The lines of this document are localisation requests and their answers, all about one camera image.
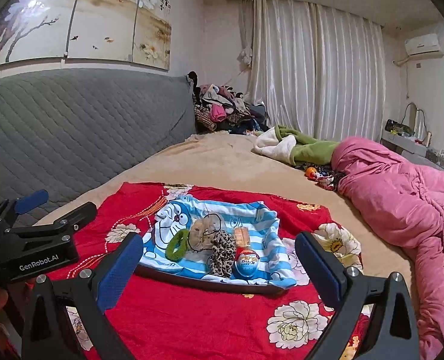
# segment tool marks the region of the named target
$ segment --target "beige bedsheet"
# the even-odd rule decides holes
[[[101,187],[84,193],[73,202],[51,212],[38,224],[52,223],[88,201],[99,206],[125,181],[181,183],[272,193],[328,207],[334,221],[347,228],[361,243],[364,273],[387,277],[391,272],[398,271],[404,275],[412,299],[417,299],[414,285],[411,285],[411,264],[401,250],[378,238],[349,200],[319,188],[306,179],[300,170],[252,153],[254,140],[255,137],[228,133],[194,135],[184,143],[153,155]]]

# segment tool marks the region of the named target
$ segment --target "white peony print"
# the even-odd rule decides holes
[[[360,313],[370,317],[370,313],[372,313],[373,308],[374,308],[373,304],[365,304],[364,307],[362,307],[362,311]]]
[[[328,311],[328,312],[332,312],[334,311],[334,309],[332,307],[327,307],[326,305],[324,305],[324,310]]]
[[[317,303],[303,300],[278,307],[267,321],[270,342],[282,349],[299,348],[309,340],[317,340],[327,326],[327,318],[319,314]]]
[[[187,195],[192,187],[193,185],[188,184],[165,184],[165,189],[169,193],[165,198],[170,201],[181,195]]]
[[[296,286],[306,286],[309,284],[309,276],[306,274],[306,271],[302,264],[300,263],[295,250],[295,239],[283,238],[282,243],[285,246],[285,251],[289,256],[290,267],[292,268],[293,275],[296,278],[297,284]]]
[[[313,235],[322,248],[336,256],[344,267],[355,266],[362,272],[360,243],[347,229],[336,223],[325,223]]]
[[[123,239],[130,232],[140,233],[140,229],[138,229],[132,223],[130,223],[129,225],[117,225],[116,228],[108,232],[105,240],[108,243],[122,242]]]
[[[70,322],[74,327],[74,331],[75,334],[77,335],[80,346],[84,350],[90,350],[90,348],[93,347],[94,344],[92,344],[92,341],[90,340],[87,331],[85,330],[84,325],[82,324],[82,320],[78,315],[77,309],[75,307],[68,306],[67,312],[69,314]]]

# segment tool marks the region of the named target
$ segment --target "white curtain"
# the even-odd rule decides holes
[[[255,0],[249,100],[264,103],[271,125],[314,132],[315,6]]]
[[[319,139],[377,139],[385,66],[381,27],[322,5],[255,0],[249,99],[270,123]]]
[[[254,39],[254,0],[239,0],[239,28],[242,51],[241,62],[252,66],[252,42]]]

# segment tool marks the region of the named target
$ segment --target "leopard print scrunchie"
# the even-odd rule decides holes
[[[224,230],[216,232],[212,241],[212,256],[209,259],[211,274],[229,278],[232,275],[236,255],[236,240]]]

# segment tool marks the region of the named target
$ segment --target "painted wall mural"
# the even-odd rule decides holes
[[[170,0],[140,0],[135,22],[134,62],[169,69]]]
[[[169,69],[170,8],[170,0],[10,0],[0,11],[0,64],[65,56]]]

